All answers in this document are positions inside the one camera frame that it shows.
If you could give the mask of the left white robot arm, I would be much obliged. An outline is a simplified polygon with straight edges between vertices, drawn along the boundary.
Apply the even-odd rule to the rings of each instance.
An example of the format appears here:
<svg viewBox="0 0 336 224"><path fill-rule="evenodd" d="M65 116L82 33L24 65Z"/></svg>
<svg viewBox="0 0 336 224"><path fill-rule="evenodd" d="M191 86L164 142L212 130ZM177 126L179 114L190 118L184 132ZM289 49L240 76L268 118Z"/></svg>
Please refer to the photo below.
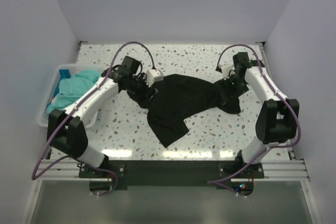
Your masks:
<svg viewBox="0 0 336 224"><path fill-rule="evenodd" d="M108 157L89 144L86 125L110 98L125 90L134 94L140 105L152 106L158 91L153 84L163 79L157 69L138 72L142 64L126 56L120 65L104 71L97 83L64 110L54 109L48 119L48 144L73 159L90 165L97 178L108 174Z"/></svg>

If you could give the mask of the black t shirt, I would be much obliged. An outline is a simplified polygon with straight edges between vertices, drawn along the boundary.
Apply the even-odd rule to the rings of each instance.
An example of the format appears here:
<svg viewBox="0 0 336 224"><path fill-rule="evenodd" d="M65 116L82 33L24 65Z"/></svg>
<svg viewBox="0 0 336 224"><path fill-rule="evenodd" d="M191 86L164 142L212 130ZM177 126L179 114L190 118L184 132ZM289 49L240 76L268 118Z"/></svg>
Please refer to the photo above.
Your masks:
<svg viewBox="0 0 336 224"><path fill-rule="evenodd" d="M190 116L215 107L228 114L241 112L239 98L224 104L217 86L199 78L171 74L152 87L158 93L150 106L144 105L143 95L132 92L128 95L141 108L148 109L148 125L164 147L189 132L184 120Z"/></svg>

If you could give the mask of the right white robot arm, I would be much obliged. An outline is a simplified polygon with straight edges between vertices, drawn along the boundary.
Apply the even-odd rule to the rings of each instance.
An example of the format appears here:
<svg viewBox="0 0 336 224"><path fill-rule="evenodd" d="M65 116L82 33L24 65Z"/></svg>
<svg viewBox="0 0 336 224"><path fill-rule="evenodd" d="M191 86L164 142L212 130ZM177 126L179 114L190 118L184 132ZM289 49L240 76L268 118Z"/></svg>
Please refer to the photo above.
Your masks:
<svg viewBox="0 0 336 224"><path fill-rule="evenodd" d="M247 52L235 54L232 65L218 64L216 71L223 75L215 83L223 106L238 101L249 89L253 89L262 105L253 140L238 152L233 165L227 169L239 178L246 178L252 173L252 166L260 164L272 148L296 136L299 102L279 91L265 65L258 58L251 59Z"/></svg>

